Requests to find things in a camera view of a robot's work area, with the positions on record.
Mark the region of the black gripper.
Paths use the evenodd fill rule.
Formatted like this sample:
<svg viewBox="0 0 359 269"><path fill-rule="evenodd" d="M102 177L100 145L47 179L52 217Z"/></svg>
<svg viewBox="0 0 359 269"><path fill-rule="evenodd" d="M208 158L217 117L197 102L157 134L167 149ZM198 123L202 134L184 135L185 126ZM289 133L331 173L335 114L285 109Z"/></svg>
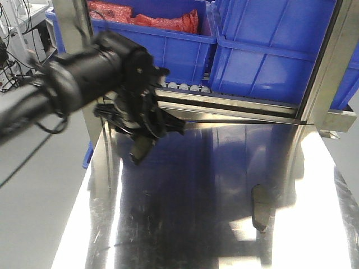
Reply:
<svg viewBox="0 0 359 269"><path fill-rule="evenodd" d="M99 104L94 115L114 124L132 137L144 136L153 140L168 132L185 134L185 121L162 110L158 105L156 89L170 73L161 67L137 68L128 73L111 104Z"/></svg>

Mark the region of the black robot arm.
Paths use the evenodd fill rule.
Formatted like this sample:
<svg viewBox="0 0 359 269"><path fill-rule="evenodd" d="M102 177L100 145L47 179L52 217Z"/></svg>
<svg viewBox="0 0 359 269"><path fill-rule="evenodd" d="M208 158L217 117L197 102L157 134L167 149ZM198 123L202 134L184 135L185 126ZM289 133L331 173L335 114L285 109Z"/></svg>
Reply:
<svg viewBox="0 0 359 269"><path fill-rule="evenodd" d="M1 97L1 142L50 114L67 119L111 91L117 94L113 104L98 105L94 113L121 133L154 140L183 133L185 122L158 105L155 92L167 74L140 44L102 31L82 51L38 66L28 83Z"/></svg>

